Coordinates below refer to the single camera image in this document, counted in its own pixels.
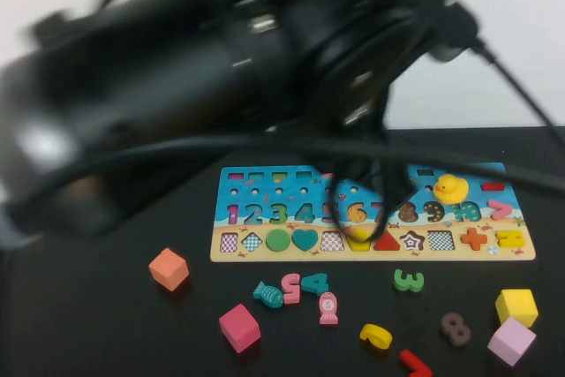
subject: blue puzzle background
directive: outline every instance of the blue puzzle background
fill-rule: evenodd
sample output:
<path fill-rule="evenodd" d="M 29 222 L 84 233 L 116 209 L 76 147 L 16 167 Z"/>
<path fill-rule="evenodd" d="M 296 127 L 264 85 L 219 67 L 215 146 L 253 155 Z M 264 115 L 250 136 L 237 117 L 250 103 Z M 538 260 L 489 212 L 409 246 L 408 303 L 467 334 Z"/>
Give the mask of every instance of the blue puzzle background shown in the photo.
<path fill-rule="evenodd" d="M 491 162 L 480 165 L 504 171 L 502 163 Z M 286 174 L 286 177 L 275 178 L 280 177 L 281 174 Z M 410 178 L 418 188 L 409 202 L 414 204 L 419 215 L 428 216 L 423 206 L 427 201 L 436 200 L 429 188 L 433 187 L 443 174 L 446 174 L 446 171 L 418 165 L 409 167 Z M 230 179 L 230 176 L 241 177 L 241 179 Z M 458 176 L 469 181 L 470 190 L 466 201 L 476 203 L 479 208 L 486 208 L 489 200 L 498 200 L 514 209 L 520 208 L 514 191 L 509 185 L 506 185 L 502 192 L 483 192 L 480 185 L 489 180 L 465 175 Z M 220 176 L 215 220 L 225 221 L 227 224 L 230 217 L 229 207 L 234 212 L 234 206 L 237 206 L 237 217 L 244 220 L 254 208 L 257 209 L 253 207 L 248 211 L 246 207 L 255 205 L 260 207 L 260 219 L 268 222 L 269 219 L 276 218 L 274 215 L 276 209 L 272 206 L 283 204 L 287 208 L 287 215 L 291 222 L 294 221 L 296 213 L 304 204 L 312 204 L 314 221 L 321 223 L 322 217 L 328 217 L 328 214 L 323 214 L 323 205 L 328 202 L 329 181 L 328 176 L 321 175 L 314 167 L 308 165 L 224 168 Z M 381 202 L 379 194 L 349 180 L 340 184 L 337 194 L 339 199 L 336 201 L 343 222 L 347 222 L 348 207 L 355 203 L 363 203 L 367 221 L 375 221 L 379 209 L 372 207 L 371 204 Z M 453 208 L 445 206 L 445 212 L 452 213 Z"/>

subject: green circle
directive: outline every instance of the green circle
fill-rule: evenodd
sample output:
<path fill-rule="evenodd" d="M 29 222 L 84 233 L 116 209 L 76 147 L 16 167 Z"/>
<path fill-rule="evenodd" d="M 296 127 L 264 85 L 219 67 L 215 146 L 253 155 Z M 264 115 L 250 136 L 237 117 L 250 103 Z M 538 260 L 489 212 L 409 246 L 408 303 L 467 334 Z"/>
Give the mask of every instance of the green circle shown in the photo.
<path fill-rule="evenodd" d="M 284 230 L 272 230 L 267 234 L 267 247 L 273 252 L 282 252 L 290 245 L 290 236 Z"/>

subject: black table surface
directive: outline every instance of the black table surface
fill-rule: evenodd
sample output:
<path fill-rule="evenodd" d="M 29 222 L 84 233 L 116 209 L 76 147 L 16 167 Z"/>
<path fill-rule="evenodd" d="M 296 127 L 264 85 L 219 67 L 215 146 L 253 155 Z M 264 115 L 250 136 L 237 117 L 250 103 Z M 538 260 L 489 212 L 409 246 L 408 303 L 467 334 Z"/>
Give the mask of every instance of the black table surface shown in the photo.
<path fill-rule="evenodd" d="M 540 129 L 396 132 L 404 142 L 442 147 L 565 174 L 565 160 Z M 303 163 L 293 155 L 234 154 L 203 171 L 110 237 L 96 242 L 46 239 L 12 256 L 4 269 L 3 352 L 7 376 L 43 375 L 386 375 L 407 376 L 399 352 L 409 349 L 435 376 L 565 374 L 565 202 L 517 191 L 537 258 L 518 262 L 318 262 L 220 264 L 210 237 L 220 169 Z M 191 284 L 171 298 L 147 265 L 170 247 L 189 262 Z M 422 272 L 419 294 L 396 292 L 396 268 Z M 328 274 L 339 325 L 319 324 L 318 299 L 269 310 L 253 301 L 259 280 L 280 285 L 288 273 Z M 501 289 L 532 289 L 537 339 L 518 364 L 486 346 L 498 327 Z M 218 319 L 244 304 L 261 341 L 236 355 Z M 470 343 L 454 349 L 440 335 L 445 313 L 460 313 Z M 366 323 L 394 341 L 378 352 L 359 341 Z"/>

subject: green number 3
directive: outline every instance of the green number 3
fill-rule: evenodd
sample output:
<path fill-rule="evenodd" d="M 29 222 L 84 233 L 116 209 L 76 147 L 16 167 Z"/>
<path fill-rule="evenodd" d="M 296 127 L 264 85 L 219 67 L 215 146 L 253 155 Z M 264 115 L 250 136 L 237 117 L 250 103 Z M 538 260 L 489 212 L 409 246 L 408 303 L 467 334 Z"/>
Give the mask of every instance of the green number 3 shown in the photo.
<path fill-rule="evenodd" d="M 395 271 L 395 287 L 399 291 L 421 291 L 424 287 L 424 275 L 422 273 L 416 273 L 416 278 L 412 274 L 407 274 L 406 278 L 403 278 L 403 272 L 400 269 Z"/>
<path fill-rule="evenodd" d="M 271 205 L 273 209 L 273 218 L 269 220 L 271 224 L 284 224 L 289 216 L 286 214 L 286 206 L 282 203 Z"/>

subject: red number 7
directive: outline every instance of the red number 7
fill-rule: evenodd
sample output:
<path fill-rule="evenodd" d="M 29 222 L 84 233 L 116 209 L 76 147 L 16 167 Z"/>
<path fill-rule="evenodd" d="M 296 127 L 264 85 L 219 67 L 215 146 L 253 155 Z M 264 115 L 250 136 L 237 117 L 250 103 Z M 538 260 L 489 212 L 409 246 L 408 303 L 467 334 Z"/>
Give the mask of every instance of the red number 7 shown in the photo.
<path fill-rule="evenodd" d="M 377 216 L 374 219 L 375 222 L 379 222 L 380 215 L 382 214 L 382 203 L 381 202 L 373 202 L 371 204 L 371 207 L 375 207 L 375 208 L 379 209 L 379 212 L 377 212 Z"/>
<path fill-rule="evenodd" d="M 432 370 L 430 370 L 429 366 L 420 361 L 416 355 L 407 349 L 400 352 L 400 362 L 413 372 L 410 373 L 410 377 L 432 377 Z"/>

